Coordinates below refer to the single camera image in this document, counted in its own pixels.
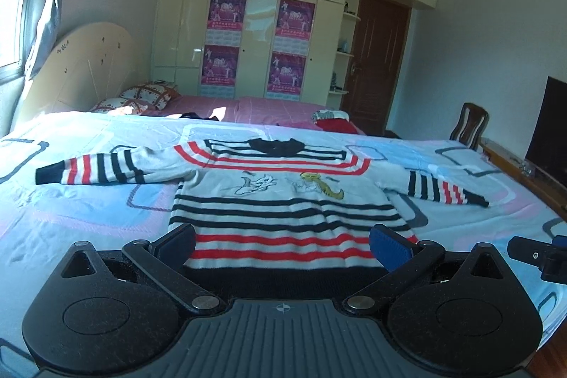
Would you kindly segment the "black garment on bed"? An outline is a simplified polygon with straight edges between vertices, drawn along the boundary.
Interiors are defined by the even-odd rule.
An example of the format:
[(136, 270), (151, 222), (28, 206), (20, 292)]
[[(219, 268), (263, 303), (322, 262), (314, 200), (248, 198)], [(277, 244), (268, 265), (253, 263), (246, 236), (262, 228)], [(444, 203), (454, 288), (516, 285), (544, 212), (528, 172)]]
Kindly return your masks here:
[(220, 122), (216, 116), (202, 117), (195, 112), (182, 113), (179, 116), (179, 119), (206, 120), (206, 121)]

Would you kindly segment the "light blue patterned bedsheet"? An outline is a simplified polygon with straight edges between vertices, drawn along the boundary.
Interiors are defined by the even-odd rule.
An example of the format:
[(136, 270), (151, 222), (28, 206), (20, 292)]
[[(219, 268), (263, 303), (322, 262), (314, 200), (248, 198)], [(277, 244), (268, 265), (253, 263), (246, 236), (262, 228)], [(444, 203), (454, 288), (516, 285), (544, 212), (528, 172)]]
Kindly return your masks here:
[(468, 251), (566, 222), (450, 141), (53, 113), (1, 141), (1, 337), (69, 247), (115, 250), (190, 224), (189, 278), (219, 297), (339, 299), (375, 281), (370, 230)]

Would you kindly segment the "patterned pillow near headboard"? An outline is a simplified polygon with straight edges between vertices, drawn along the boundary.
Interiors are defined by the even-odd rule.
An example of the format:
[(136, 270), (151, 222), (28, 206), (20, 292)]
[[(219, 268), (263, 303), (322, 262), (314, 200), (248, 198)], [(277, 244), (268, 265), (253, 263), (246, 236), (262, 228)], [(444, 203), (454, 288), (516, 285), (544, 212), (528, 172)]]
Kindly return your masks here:
[(141, 115), (148, 109), (148, 104), (143, 101), (116, 97), (96, 103), (90, 111), (111, 115)]

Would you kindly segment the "pink poster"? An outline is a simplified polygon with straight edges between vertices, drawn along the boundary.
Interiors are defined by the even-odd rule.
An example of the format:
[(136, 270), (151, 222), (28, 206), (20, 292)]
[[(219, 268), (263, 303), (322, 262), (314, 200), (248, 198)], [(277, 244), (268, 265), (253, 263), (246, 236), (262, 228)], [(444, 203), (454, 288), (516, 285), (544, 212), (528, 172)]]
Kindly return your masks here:
[(305, 57), (273, 52), (267, 82), (267, 91), (275, 94), (299, 96), (303, 85)]
[(201, 84), (234, 86), (239, 47), (206, 45)]
[(310, 40), (315, 4), (299, 0), (281, 0), (276, 36)]
[(217, 31), (241, 32), (247, 0), (210, 0), (208, 28)]

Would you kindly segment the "striped knit children's sweater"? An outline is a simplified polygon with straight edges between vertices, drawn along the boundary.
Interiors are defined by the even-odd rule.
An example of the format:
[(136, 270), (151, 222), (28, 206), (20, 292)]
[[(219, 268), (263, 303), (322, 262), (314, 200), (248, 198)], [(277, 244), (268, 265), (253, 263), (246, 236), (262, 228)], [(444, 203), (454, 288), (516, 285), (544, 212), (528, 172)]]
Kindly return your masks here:
[(169, 224), (190, 224), (187, 276), (225, 297), (308, 297), (381, 271), (369, 245), (385, 225), (415, 234), (390, 200), (487, 207), (455, 183), (343, 146), (303, 140), (192, 139), (163, 149), (89, 153), (35, 171), (37, 184), (152, 184), (177, 189)]

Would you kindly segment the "lower right pink poster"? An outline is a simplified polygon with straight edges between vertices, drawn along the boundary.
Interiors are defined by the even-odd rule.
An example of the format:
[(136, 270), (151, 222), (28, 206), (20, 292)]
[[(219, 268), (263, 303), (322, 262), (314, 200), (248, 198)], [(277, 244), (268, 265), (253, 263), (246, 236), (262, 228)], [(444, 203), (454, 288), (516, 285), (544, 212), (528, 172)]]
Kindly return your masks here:
[(299, 96), (303, 85), (305, 57), (273, 52), (267, 82), (267, 91), (275, 94)]

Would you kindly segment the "dark wooden chair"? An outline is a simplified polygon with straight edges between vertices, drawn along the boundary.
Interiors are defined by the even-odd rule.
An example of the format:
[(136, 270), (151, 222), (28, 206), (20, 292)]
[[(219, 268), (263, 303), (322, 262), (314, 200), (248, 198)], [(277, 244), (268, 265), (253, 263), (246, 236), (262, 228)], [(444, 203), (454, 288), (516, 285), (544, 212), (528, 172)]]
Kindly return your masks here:
[(484, 108), (474, 103), (464, 103), (450, 139), (459, 141), (463, 146), (475, 151), (479, 147), (479, 141), (488, 122), (489, 114)]

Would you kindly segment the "pink bed cover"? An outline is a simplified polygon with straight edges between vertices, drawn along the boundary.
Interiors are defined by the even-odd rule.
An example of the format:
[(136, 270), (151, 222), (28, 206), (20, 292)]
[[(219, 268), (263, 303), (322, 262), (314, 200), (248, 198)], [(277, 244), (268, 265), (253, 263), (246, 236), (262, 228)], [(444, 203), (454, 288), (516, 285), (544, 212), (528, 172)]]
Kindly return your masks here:
[(287, 128), (306, 130), (325, 130), (352, 134), (362, 134), (353, 123), (347, 129), (346, 124), (332, 129), (328, 123), (318, 126), (313, 114), (327, 108), (314, 103), (298, 103), (284, 100), (271, 100), (255, 97), (242, 97), (238, 100), (208, 98), (198, 96), (181, 96), (171, 100), (165, 109), (149, 109), (144, 116), (166, 117), (195, 113), (201, 118), (216, 117), (221, 122), (245, 125), (286, 126)]

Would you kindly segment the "dark brown wooden door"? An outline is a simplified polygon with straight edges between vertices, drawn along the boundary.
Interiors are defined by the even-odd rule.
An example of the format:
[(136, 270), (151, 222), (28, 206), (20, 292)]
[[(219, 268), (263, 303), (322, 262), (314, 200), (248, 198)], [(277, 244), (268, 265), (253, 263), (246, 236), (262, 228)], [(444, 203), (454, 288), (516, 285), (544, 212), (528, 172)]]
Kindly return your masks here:
[(341, 109), (367, 135), (384, 135), (405, 53), (411, 9), (391, 0), (359, 0)]

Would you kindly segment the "lower left pink poster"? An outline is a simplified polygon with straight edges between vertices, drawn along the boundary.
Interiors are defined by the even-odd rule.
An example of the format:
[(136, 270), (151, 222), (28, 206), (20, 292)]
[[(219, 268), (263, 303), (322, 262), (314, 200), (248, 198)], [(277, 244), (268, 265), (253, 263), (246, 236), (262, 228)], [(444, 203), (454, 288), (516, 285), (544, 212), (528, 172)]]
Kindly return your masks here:
[(234, 86), (239, 47), (206, 45), (201, 84)]

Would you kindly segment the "beige rounded headboard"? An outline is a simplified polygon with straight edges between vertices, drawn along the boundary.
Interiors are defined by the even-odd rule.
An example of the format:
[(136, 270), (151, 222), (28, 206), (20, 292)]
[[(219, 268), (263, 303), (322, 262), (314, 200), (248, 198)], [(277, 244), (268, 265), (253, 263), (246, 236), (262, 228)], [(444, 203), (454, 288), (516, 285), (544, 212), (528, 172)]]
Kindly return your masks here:
[(52, 112), (88, 111), (147, 77), (126, 29), (110, 22), (87, 24), (63, 38), (25, 85), (12, 124)]

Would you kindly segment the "upper right pink poster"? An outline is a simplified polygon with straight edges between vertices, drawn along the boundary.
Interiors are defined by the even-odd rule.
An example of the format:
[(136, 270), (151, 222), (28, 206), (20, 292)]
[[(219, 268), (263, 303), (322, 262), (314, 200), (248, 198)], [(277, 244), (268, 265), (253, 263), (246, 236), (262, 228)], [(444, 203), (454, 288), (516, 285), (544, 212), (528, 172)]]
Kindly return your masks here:
[(315, 4), (299, 0), (281, 0), (276, 36), (310, 40)]

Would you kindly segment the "patterned pillow by wardrobe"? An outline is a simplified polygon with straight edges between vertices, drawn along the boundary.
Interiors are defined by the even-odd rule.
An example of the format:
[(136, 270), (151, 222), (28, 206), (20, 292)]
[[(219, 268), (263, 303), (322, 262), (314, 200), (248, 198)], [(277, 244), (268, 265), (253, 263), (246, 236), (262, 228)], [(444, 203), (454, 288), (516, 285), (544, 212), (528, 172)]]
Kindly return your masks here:
[(156, 110), (163, 110), (181, 94), (177, 91), (175, 84), (168, 81), (149, 81), (145, 84), (137, 84), (127, 88), (119, 94), (120, 98), (137, 100), (146, 103)]

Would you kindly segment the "black television screen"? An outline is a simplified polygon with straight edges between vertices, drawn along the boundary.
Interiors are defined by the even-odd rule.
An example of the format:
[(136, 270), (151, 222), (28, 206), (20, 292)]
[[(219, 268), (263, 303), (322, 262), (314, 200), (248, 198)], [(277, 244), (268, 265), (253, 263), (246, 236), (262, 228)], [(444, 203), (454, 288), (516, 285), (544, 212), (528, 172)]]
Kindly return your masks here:
[(566, 130), (567, 84), (549, 77), (526, 159), (562, 186), (566, 186)]

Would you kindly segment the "upper left pink poster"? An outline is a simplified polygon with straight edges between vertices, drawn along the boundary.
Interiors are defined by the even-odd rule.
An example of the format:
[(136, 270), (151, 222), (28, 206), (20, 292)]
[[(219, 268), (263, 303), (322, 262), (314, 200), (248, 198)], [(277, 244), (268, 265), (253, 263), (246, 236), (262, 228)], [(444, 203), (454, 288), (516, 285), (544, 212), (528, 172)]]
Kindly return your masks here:
[(241, 32), (247, 0), (210, 0), (208, 28), (217, 31)]

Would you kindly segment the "white patterned garment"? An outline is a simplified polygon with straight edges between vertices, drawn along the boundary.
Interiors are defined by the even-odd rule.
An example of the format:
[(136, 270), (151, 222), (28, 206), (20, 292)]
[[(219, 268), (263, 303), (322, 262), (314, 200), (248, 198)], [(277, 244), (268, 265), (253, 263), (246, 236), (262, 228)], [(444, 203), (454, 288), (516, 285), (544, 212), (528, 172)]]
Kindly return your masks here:
[(319, 109), (315, 113), (312, 114), (311, 119), (316, 122), (319, 120), (328, 120), (328, 119), (342, 119), (349, 121), (350, 116), (347, 112), (342, 110), (333, 110), (333, 109)]

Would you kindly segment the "red folded garment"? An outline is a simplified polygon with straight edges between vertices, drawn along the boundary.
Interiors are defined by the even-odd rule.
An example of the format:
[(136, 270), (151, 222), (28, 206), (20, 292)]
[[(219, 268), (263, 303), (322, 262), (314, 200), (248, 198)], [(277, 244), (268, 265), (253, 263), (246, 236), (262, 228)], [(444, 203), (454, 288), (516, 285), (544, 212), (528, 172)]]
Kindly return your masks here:
[(359, 134), (359, 130), (349, 120), (343, 118), (318, 119), (315, 124), (326, 132)]

